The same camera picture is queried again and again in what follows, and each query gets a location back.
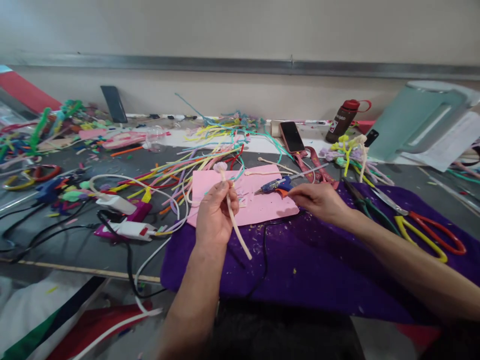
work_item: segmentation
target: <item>phone case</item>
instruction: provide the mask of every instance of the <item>phone case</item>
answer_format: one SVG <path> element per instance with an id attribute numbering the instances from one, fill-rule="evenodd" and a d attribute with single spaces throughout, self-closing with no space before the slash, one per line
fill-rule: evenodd
<path id="1" fill-rule="evenodd" d="M 291 150 L 289 149 L 289 143 L 288 143 L 287 140 L 285 139 L 284 129 L 283 129 L 281 123 L 280 123 L 280 125 L 279 125 L 278 127 L 280 128 L 281 138 L 283 139 L 283 144 L 284 144 L 284 146 L 285 146 L 286 151 L 287 151 L 289 154 L 298 153 L 298 151 L 291 151 Z"/>

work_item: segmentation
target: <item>electric kettle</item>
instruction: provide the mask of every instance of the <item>electric kettle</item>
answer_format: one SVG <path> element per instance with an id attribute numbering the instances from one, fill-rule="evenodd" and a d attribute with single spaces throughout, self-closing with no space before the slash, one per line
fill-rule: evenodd
<path id="1" fill-rule="evenodd" d="M 479 102 L 480 92 L 468 87 L 409 81 L 368 132 L 376 137 L 368 156 L 391 162 L 401 152 L 423 153 Z"/>

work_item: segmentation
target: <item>metal rail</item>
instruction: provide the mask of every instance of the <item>metal rail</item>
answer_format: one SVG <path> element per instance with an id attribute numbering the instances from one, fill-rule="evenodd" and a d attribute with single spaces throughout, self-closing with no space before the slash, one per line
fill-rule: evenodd
<path id="1" fill-rule="evenodd" d="M 0 55 L 0 64 L 29 67 L 140 69 L 215 73 L 480 81 L 480 66 L 88 54 Z"/>

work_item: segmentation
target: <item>table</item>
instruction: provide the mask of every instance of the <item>table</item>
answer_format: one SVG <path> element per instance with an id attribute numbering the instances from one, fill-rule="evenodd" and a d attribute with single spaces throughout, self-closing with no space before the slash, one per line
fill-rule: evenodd
<path id="1" fill-rule="evenodd" d="M 168 146 L 166 151 L 162 153 L 152 153 L 143 150 L 134 151 L 129 154 L 112 158 L 108 152 L 100 153 L 99 161 L 89 160 L 90 151 L 84 151 L 83 153 L 76 155 L 76 151 L 73 149 L 66 149 L 58 153 L 44 156 L 43 164 L 56 164 L 63 168 L 64 171 L 77 168 L 80 162 L 83 162 L 85 166 L 92 166 L 87 171 L 88 178 L 98 174 L 105 174 L 108 172 L 116 172 L 116 174 L 135 177 L 139 174 L 143 174 L 148 170 L 155 167 L 155 163 L 164 164 L 167 161 L 178 159 L 177 152 L 181 151 L 180 147 Z M 242 154 L 245 166 L 247 168 L 259 166 L 264 163 L 258 161 L 258 157 L 262 157 L 267 160 L 276 162 L 279 158 L 278 154 L 265 154 L 259 152 L 246 152 Z M 281 163 L 295 168 L 292 161 L 283 156 Z M 433 186 L 427 184 L 430 181 L 428 177 L 421 172 L 416 166 L 409 165 L 379 165 L 378 168 L 389 175 L 397 186 L 408 189 L 418 195 L 423 200 L 435 208 L 439 213 L 450 219 L 453 223 L 470 233 L 476 239 L 480 239 L 480 220 L 464 207 L 459 201 L 454 199 L 451 195 L 446 193 L 439 186 Z M 339 170 L 332 164 L 326 167 L 326 170 L 336 179 L 339 178 Z M 429 169 L 430 174 L 438 178 L 448 186 L 455 189 L 454 182 L 449 176 L 436 174 L 435 171 Z M 354 172 L 350 171 L 349 176 L 353 177 Z M 121 179 L 105 179 L 104 181 L 98 180 L 95 182 L 99 187 L 102 183 L 116 184 Z M 296 179 L 293 181 L 294 185 L 298 185 L 305 180 Z M 473 183 L 455 180 L 461 182 L 461 184 L 471 190 L 474 193 L 480 195 L 478 185 Z M 132 193 L 132 189 L 124 190 L 120 193 L 122 196 L 126 196 Z M 0 190 L 0 202 L 2 204 L 8 203 L 18 196 L 22 196 L 24 192 L 12 192 Z M 166 215 L 159 215 L 158 212 L 161 207 L 161 203 L 165 201 L 165 197 L 160 194 L 154 194 L 152 196 L 153 209 L 145 219 L 146 222 L 154 224 L 156 227 L 162 225 L 172 225 L 176 220 L 175 215 L 170 211 Z M 31 205 L 33 201 L 28 201 L 20 205 L 26 207 Z M 99 206 L 91 203 L 87 205 L 84 211 L 78 216 L 78 221 L 74 225 L 98 223 L 96 217 Z M 55 224 L 59 221 L 59 217 L 47 217 L 47 214 L 51 213 L 49 209 L 39 211 L 38 214 L 32 216 L 28 221 L 28 226 L 24 223 L 19 226 L 11 236 L 11 239 L 20 245 L 27 245 L 30 239 L 44 227 Z M 14 221 L 17 221 L 23 216 L 23 213 L 14 214 L 6 219 L 0 221 L 0 232 L 3 232 Z M 139 268 L 139 266 L 149 257 L 149 255 L 157 249 L 163 240 L 155 239 L 151 242 L 134 243 L 132 244 L 133 250 L 133 269 Z M 162 250 L 156 258 L 154 258 L 144 269 L 143 275 L 139 280 L 149 283 L 160 282 L 159 274 L 163 263 L 165 251 Z M 0 266 L 6 265 L 9 254 L 0 254 Z M 123 245 L 111 246 L 110 243 L 103 238 L 99 238 L 93 235 L 93 231 L 88 229 L 74 229 L 71 231 L 63 232 L 39 247 L 35 248 L 30 254 L 28 254 L 21 264 L 28 264 L 33 266 L 54 268 L 66 271 L 83 272 L 92 275 L 99 275 L 112 278 L 126 279 L 126 264 L 127 264 L 127 250 Z"/>

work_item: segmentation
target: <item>kettle handle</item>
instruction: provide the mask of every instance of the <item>kettle handle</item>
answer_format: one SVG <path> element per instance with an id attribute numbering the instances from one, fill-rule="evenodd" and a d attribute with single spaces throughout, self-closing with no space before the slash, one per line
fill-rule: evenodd
<path id="1" fill-rule="evenodd" d="M 450 130 L 451 126 L 447 126 L 446 123 L 455 116 L 460 118 L 461 114 L 467 111 L 465 106 L 467 97 L 463 93 L 451 90 L 443 95 L 443 101 L 432 110 L 428 120 L 408 139 L 403 147 L 397 150 L 398 152 L 419 154 L 427 151 Z"/>

